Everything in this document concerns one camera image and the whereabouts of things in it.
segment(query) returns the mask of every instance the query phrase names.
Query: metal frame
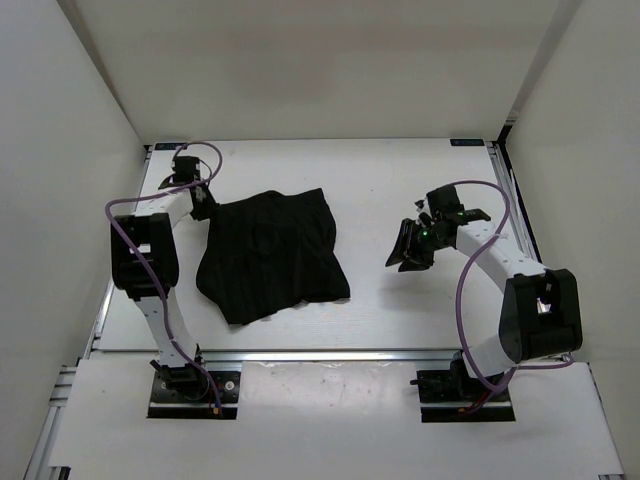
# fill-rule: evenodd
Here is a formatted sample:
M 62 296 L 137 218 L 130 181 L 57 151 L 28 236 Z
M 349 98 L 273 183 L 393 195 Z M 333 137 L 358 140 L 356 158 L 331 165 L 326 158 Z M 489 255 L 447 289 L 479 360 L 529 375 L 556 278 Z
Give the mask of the metal frame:
M 448 370 L 457 350 L 315 350 L 203 352 L 210 370 L 242 371 L 243 362 L 408 362 L 416 370 Z
M 500 149 L 497 148 L 495 143 L 487 145 L 487 151 L 493 164 L 493 171 L 496 174 L 498 185 L 500 185 L 507 195 L 509 196 L 509 202 L 511 203 L 511 227 L 513 228 L 514 236 L 518 247 L 524 253 L 531 258 L 537 258 L 535 248 L 533 248 L 533 242 L 529 235 L 526 223 L 522 211 L 520 210 L 520 203 L 518 202 L 518 192 L 516 190 L 516 181 L 513 174 L 509 172 L 507 164 L 500 153 Z
M 69 474 L 64 467 L 49 467 L 49 457 L 55 443 L 62 414 L 71 394 L 71 386 L 76 375 L 76 367 L 62 367 L 49 399 L 49 413 L 38 438 L 24 480 L 63 480 Z

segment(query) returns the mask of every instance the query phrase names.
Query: small label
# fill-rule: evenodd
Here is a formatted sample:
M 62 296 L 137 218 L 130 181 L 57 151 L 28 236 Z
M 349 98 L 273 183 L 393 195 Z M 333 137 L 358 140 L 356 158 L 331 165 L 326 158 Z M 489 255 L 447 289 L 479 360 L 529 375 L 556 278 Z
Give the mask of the small label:
M 484 147 L 484 140 L 481 138 L 452 138 L 452 147 Z
M 155 151 L 163 151 L 163 150 L 177 150 L 178 147 L 181 147 L 187 142 L 176 142 L 176 143 L 156 143 L 153 149 Z

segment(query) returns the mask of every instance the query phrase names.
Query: cable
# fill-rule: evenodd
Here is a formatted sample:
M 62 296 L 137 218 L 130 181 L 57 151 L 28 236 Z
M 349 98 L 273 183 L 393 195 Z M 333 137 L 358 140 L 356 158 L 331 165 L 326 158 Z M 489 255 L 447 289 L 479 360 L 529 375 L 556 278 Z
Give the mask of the cable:
M 462 345 L 462 351 L 464 352 L 465 357 L 469 362 L 469 366 L 473 370 L 473 373 L 475 373 L 478 380 L 485 386 L 485 388 L 487 388 L 487 390 L 497 395 L 507 387 L 507 384 L 511 380 L 511 377 L 513 377 L 513 374 L 505 375 L 496 385 L 494 385 L 484 377 L 484 375 L 480 371 L 480 368 L 478 368 L 478 365 L 473 360 L 473 357 L 471 356 L 471 352 L 469 350 L 469 343 L 467 342 L 467 337 L 464 333 L 464 325 L 462 323 L 462 289 L 464 287 L 464 282 L 467 279 L 467 275 L 469 274 L 469 270 L 471 269 L 471 266 L 475 263 L 475 261 L 478 259 L 480 255 L 482 255 L 486 250 L 491 248 L 491 246 L 494 243 L 496 243 L 496 241 L 498 240 L 500 234 L 502 233 L 502 229 L 506 225 L 507 220 L 509 220 L 509 215 L 511 215 L 511 204 L 509 202 L 509 197 L 507 196 L 507 192 L 505 192 L 498 185 L 493 184 L 491 182 L 485 182 L 484 180 L 460 180 L 458 182 L 453 182 L 445 186 L 456 186 L 456 185 L 485 185 L 487 187 L 491 187 L 491 188 L 494 188 L 495 190 L 498 190 L 498 192 L 500 192 L 500 194 L 502 195 L 502 199 L 504 200 L 504 215 L 502 216 L 502 219 L 500 220 L 500 223 L 498 224 L 498 227 L 496 228 L 494 235 L 487 241 L 487 243 L 482 245 L 478 250 L 476 250 L 473 253 L 473 255 L 469 257 L 469 260 L 467 261 L 464 268 L 462 269 L 462 273 L 460 274 L 460 278 L 458 280 L 458 286 L 456 288 L 456 299 L 455 299 L 456 326 L 458 327 L 458 337 L 460 339 L 460 344 Z M 515 373 L 515 368 L 512 368 L 509 371 L 512 371 L 512 370 L 513 370 L 513 373 Z
M 485 390 L 484 392 L 482 392 L 482 395 L 480 395 L 480 397 L 473 402 L 471 405 L 469 405 L 468 407 L 462 407 L 461 409 L 458 410 L 458 412 L 460 413 L 465 413 L 469 410 L 471 410 L 472 408 L 476 407 L 477 405 L 479 405 L 480 403 L 484 404 L 485 399 L 491 394 L 491 392 L 489 390 Z
M 166 192 L 156 193 L 154 195 L 147 195 L 144 197 L 134 197 L 134 198 L 118 198 L 115 200 L 111 200 L 105 205 L 104 212 L 111 226 L 114 228 L 116 232 L 118 232 L 118 235 L 122 237 L 122 240 L 124 240 L 124 242 L 133 252 L 133 254 L 136 256 L 136 258 L 140 261 L 140 263 L 142 264 L 142 267 L 149 274 L 149 278 L 151 279 L 153 286 L 156 288 L 158 292 L 158 296 L 160 297 L 160 301 L 162 302 L 162 316 L 164 320 L 164 329 L 167 333 L 167 336 L 169 337 L 169 340 L 171 341 L 171 345 L 173 345 L 176 351 L 180 354 L 182 358 L 184 358 L 184 360 L 189 365 L 196 368 L 199 372 L 201 372 L 207 378 L 207 382 L 211 386 L 211 390 L 213 390 L 213 393 L 215 395 L 216 408 L 218 408 L 220 410 L 220 414 L 222 414 L 222 401 L 220 400 L 220 392 L 218 391 L 218 387 L 216 385 L 215 380 L 213 379 L 213 377 L 207 371 L 206 368 L 204 368 L 202 365 L 197 363 L 195 359 L 192 359 L 191 357 L 189 357 L 189 355 L 185 353 L 185 351 L 178 344 L 178 342 L 174 340 L 173 331 L 171 330 L 171 325 L 169 323 L 169 306 L 167 304 L 167 299 L 165 297 L 166 294 L 164 292 L 164 289 L 160 284 L 160 279 L 158 278 L 156 273 L 153 271 L 153 268 L 151 268 L 151 265 L 149 264 L 147 259 L 144 257 L 144 255 L 140 252 L 140 250 L 138 250 L 138 247 L 136 247 L 135 243 L 133 243 L 133 241 L 129 238 L 129 236 L 122 229 L 122 227 L 118 225 L 118 222 L 116 221 L 115 217 L 111 213 L 111 208 L 114 205 L 120 205 L 123 203 L 135 203 L 135 202 L 141 202 L 146 200 L 155 200 L 158 198 L 166 197 L 167 195 L 171 195 L 174 193 L 181 192 L 183 190 L 187 190 L 192 187 L 197 187 L 198 185 L 204 185 L 204 184 L 208 185 L 208 182 L 211 182 L 211 180 L 213 180 L 218 175 L 218 173 L 220 172 L 220 169 L 222 168 L 222 152 L 215 145 L 208 142 L 203 142 L 203 141 L 187 142 L 184 145 L 181 145 L 180 147 L 178 147 L 178 149 L 173 154 L 171 161 L 172 162 L 175 161 L 176 157 L 180 154 L 180 152 L 182 152 L 183 150 L 186 150 L 188 147 L 192 145 L 204 145 L 204 146 L 213 148 L 218 154 L 218 165 L 216 166 L 216 169 L 214 171 L 211 171 L 211 167 L 209 167 L 209 165 L 207 165 L 205 162 L 202 162 L 202 160 L 200 160 L 209 169 L 209 172 L 211 173 L 209 177 L 205 178 L 204 180 L 196 180 L 195 182 L 191 182 L 187 185 L 181 185 L 179 187 L 172 188 L 171 190 L 168 190 Z
M 455 298 L 456 326 L 458 328 L 458 337 L 460 339 L 460 344 L 462 345 L 462 351 L 464 352 L 464 355 L 469 363 L 469 366 L 473 370 L 473 373 L 475 373 L 477 379 L 490 392 L 486 398 L 481 399 L 475 405 L 472 405 L 469 409 L 465 410 L 464 414 L 469 414 L 479 410 L 480 408 L 482 408 L 484 404 L 486 404 L 489 400 L 491 400 L 491 398 L 502 393 L 507 388 L 507 385 L 509 384 L 509 382 L 515 375 L 516 370 L 518 369 L 518 367 L 513 367 L 509 369 L 507 373 L 505 373 L 505 375 L 502 377 L 502 379 L 495 385 L 491 383 L 489 380 L 487 380 L 482 374 L 482 372 L 480 371 L 480 368 L 478 368 L 478 365 L 474 361 L 473 357 L 471 356 L 469 343 L 467 342 L 467 337 L 464 333 L 464 324 L 462 322 L 462 290 L 464 287 L 464 282 L 467 278 L 467 275 L 469 274 L 469 270 L 471 269 L 471 266 L 476 262 L 478 257 L 480 257 L 480 255 L 482 255 L 486 250 L 491 248 L 491 246 L 498 240 L 498 238 L 500 238 L 500 234 L 502 233 L 502 230 L 506 225 L 507 220 L 509 219 L 509 216 L 511 215 L 511 203 L 509 202 L 509 197 L 507 193 L 500 186 L 491 182 L 485 182 L 484 180 L 460 180 L 458 182 L 453 182 L 445 186 L 456 186 L 456 185 L 484 185 L 487 187 L 491 187 L 497 190 L 498 192 L 500 192 L 500 194 L 502 195 L 502 199 L 504 201 L 504 215 L 502 216 L 502 219 L 500 220 L 500 223 L 498 224 L 498 227 L 496 228 L 494 235 L 484 245 L 478 248 L 478 250 L 476 250 L 473 253 L 473 255 L 469 257 L 469 260 L 467 261 L 464 268 L 462 269 L 462 273 L 460 274 L 460 278 L 458 280 L 458 286 L 456 288 L 456 298 Z M 573 357 L 569 355 L 569 360 L 562 364 L 523 365 L 520 368 L 522 370 L 552 370 L 557 368 L 568 367 L 573 363 L 573 361 L 574 361 Z

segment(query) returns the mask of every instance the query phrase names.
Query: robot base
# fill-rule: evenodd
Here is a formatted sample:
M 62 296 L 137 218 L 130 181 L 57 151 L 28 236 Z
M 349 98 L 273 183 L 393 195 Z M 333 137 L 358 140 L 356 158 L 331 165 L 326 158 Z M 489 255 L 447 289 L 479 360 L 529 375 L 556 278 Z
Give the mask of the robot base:
M 240 372 L 209 371 L 220 392 L 222 415 L 214 411 L 215 397 L 205 392 L 200 398 L 187 398 L 169 390 L 158 373 L 154 374 L 147 418 L 235 420 L 240 397 Z
M 480 410 L 469 415 L 461 414 L 459 409 L 473 404 L 482 391 L 463 395 L 459 382 L 460 379 L 451 370 L 417 372 L 417 379 L 411 384 L 418 386 L 422 423 L 515 421 L 508 390 L 491 399 Z

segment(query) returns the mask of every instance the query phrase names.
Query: white panel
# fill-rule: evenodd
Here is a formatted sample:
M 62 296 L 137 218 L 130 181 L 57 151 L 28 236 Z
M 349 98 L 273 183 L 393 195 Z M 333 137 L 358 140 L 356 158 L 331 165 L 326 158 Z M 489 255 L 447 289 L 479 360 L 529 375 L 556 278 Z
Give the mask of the white panel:
M 466 257 L 453 249 L 439 251 L 435 266 L 426 272 L 400 274 L 384 264 L 402 219 L 417 215 L 415 200 L 454 180 L 495 181 L 485 147 L 451 147 L 446 139 L 218 145 L 226 160 L 211 189 L 221 203 L 267 190 L 295 194 L 322 187 L 336 220 L 335 253 L 349 280 L 351 300 L 289 308 L 246 327 L 229 327 L 195 285 L 208 222 L 185 218 L 174 229 L 180 261 L 176 292 L 185 324 L 203 349 L 459 347 L 453 298 Z M 192 147 L 188 153 L 192 152 L 215 166 L 212 150 Z M 144 193 L 156 191 L 169 175 L 172 155 L 153 153 Z M 458 191 L 468 208 L 501 218 L 502 197 L 493 189 L 460 186 Z M 472 341 L 495 334 L 501 307 L 499 288 L 482 271 L 472 269 L 464 297 Z M 143 315 L 121 291 L 114 292 L 100 348 L 156 348 Z
M 543 259 L 578 279 L 582 356 L 631 478 L 640 478 L 638 25 L 637 0 L 585 1 L 509 137 Z
M 22 478 L 108 278 L 102 206 L 140 142 L 55 2 L 0 6 L 0 465 Z
M 558 4 L 75 1 L 95 57 L 149 143 L 493 140 Z
M 80 364 L 52 465 L 72 478 L 585 480 L 621 473 L 589 369 L 523 372 L 515 422 L 422 424 L 410 364 L 245 364 L 238 419 L 148 420 L 144 359 Z

